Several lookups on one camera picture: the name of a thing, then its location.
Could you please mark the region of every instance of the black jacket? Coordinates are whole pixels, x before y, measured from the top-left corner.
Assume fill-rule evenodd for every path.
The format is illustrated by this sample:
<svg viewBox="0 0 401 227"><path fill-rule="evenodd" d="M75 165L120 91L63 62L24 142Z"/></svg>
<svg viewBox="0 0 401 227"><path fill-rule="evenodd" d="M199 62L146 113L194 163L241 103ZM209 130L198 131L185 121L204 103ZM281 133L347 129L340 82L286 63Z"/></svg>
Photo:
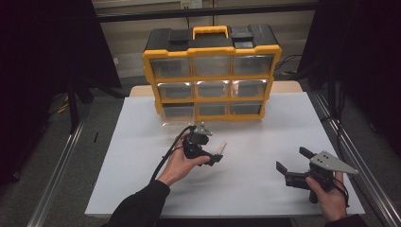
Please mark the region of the black jacket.
<svg viewBox="0 0 401 227"><path fill-rule="evenodd" d="M112 214L107 227L153 226L162 214L170 188L159 181L153 181L141 191L124 199ZM328 222L325 227L365 227L359 215Z"/></svg>

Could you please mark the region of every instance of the hand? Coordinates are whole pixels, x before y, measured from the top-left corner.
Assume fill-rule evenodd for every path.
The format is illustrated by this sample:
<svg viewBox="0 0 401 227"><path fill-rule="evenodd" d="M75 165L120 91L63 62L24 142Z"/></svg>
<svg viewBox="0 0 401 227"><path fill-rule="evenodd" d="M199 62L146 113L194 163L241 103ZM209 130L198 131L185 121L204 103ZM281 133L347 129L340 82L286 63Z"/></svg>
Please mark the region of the hand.
<svg viewBox="0 0 401 227"><path fill-rule="evenodd" d="M336 172L335 178L343 183L342 172ZM318 196L319 205L321 207L323 216L327 221L335 221L347 217L345 198L338 189L333 188L332 190L325 192L321 185L311 177L306 178L306 183ZM341 185L341 183L338 183L337 181L334 181L334 183L336 186L344 190L344 187Z"/></svg>
<svg viewBox="0 0 401 227"><path fill-rule="evenodd" d="M157 179L168 186L184 178L194 166L210 161L209 156L200 156L195 159L187 159L185 157L183 153L183 138L186 135L187 133L177 141L175 151L169 157L165 170L163 170L162 174Z"/></svg>

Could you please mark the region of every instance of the metal frame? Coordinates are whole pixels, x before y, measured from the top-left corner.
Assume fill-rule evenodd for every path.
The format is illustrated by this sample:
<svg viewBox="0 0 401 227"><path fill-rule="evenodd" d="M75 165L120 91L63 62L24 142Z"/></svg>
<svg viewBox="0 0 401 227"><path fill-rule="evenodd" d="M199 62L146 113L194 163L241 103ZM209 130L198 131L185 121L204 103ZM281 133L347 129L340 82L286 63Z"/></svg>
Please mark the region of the metal frame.
<svg viewBox="0 0 401 227"><path fill-rule="evenodd" d="M68 162L74 152L75 145L79 139L80 133L82 131L84 122L89 115L91 108L91 104L84 105L82 110L82 118L77 126L77 129L73 134L70 134L67 140L67 144L62 151L61 157L59 162L56 165L56 168L53 172L53 175L50 178L47 187L42 194L41 200L39 201L38 205L31 216L27 227L42 227L44 225L44 221L46 219L47 213L50 209L50 206L56 197L57 189L61 182L62 176L64 175L64 171L68 166Z"/></svg>
<svg viewBox="0 0 401 227"><path fill-rule="evenodd" d="M327 108L328 102L323 94L317 93L315 94L315 97L323 113L329 115L330 111ZM329 120L331 128L333 129L334 133L337 134L339 129L339 120L333 118L330 118ZM366 187L374 198L375 203L379 207L384 218L387 220L387 223L392 227L401 226L400 215L392 204L392 201L380 186L377 179L372 174L365 161L362 159L362 156L360 156L357 148L343 127L340 127L340 143L344 147L344 150L350 157L355 167L358 169L360 178L365 183Z"/></svg>
<svg viewBox="0 0 401 227"><path fill-rule="evenodd" d="M62 18L57 20L63 21L80 21L80 22L124 22L124 21L140 21L168 18L185 18L185 17L202 17L202 16L219 16L234 14L252 14L252 13L268 13L268 12L287 12L287 11L307 11L319 8L340 8L344 3L297 3L297 4L277 4L256 7L232 7L232 8L205 8L205 9L177 9L166 11L151 11L138 13L113 13L99 14L97 17L75 17Z"/></svg>
<svg viewBox="0 0 401 227"><path fill-rule="evenodd" d="M169 10L169 11L153 11L143 13L123 13L123 14L107 14L98 15L97 17L83 17L83 18L62 18L57 20L63 21L80 21L97 22L97 23L110 23L110 22L124 22L124 21L139 21L139 20L154 20L154 19L167 19L167 18L183 18L183 17L201 17L201 16L216 16L216 15L233 15L233 14L251 14L251 13L268 13L268 12L286 12L286 11L305 11L315 10L318 8L335 8L343 7L343 3L301 3L301 4L281 4L281 5L267 5L258 7L245 7L245 8L214 8L214 9L188 9L188 10ZM330 114L327 109L327 101L322 94L315 95L323 112L327 115ZM56 195L57 187L61 181L63 171L65 170L68 161L74 151L76 142L78 141L80 132L83 127L85 118L88 116L90 105L85 105L85 110L78 128L74 134L70 135L68 142L61 155L59 163L53 173L53 176L47 185L44 194L35 209L34 214L29 221L28 227L43 226L47 212L51 203ZM339 126L339 122L330 119L330 125L335 133ZM385 219L390 226L401 226L401 218L395 210L390 198L384 192L383 188L378 184L366 163L357 151L357 148L352 143L348 134L344 129L341 129L340 142L344 146L348 156L358 169L362 180L365 182L368 190L375 199L376 204L379 206Z"/></svg>

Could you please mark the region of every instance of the white wall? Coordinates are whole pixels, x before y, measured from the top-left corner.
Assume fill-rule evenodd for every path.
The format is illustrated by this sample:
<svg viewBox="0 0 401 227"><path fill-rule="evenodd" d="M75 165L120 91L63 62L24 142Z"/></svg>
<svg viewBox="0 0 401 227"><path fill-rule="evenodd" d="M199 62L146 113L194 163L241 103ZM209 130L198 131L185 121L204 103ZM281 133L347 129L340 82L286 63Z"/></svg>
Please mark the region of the white wall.
<svg viewBox="0 0 401 227"><path fill-rule="evenodd" d="M93 0L97 14L120 12L145 12L169 9L180 9L176 0ZM317 2L317 0L215 0L215 8L262 6L287 3ZM212 7L212 0L203 0L203 7ZM313 19L314 11L274 12L243 15L215 16L215 25L247 26L249 24L269 24L283 48L283 57L291 54L302 54L307 34ZM190 26L211 26L212 17L189 18ZM131 53L142 53L149 33L155 28L187 28L185 18L146 20L133 22L103 23L104 35L113 56Z"/></svg>

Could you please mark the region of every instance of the white table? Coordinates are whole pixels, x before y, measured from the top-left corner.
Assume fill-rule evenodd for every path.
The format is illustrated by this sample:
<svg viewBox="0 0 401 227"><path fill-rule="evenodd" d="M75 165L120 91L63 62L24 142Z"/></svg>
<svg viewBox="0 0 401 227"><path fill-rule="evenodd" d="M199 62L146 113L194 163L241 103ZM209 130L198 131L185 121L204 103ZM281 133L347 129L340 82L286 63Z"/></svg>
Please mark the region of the white table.
<svg viewBox="0 0 401 227"><path fill-rule="evenodd" d="M262 120L206 122L214 133L203 147L213 152L227 142L214 166L196 166L171 186L162 218L260 218L319 215L309 191L285 186L275 169L306 172L308 160L299 147L335 154L306 93L271 94ZM161 129L154 97L128 97L116 125L96 187L85 214L108 218L127 196L141 190L173 142ZM348 214L364 210L354 188Z"/></svg>

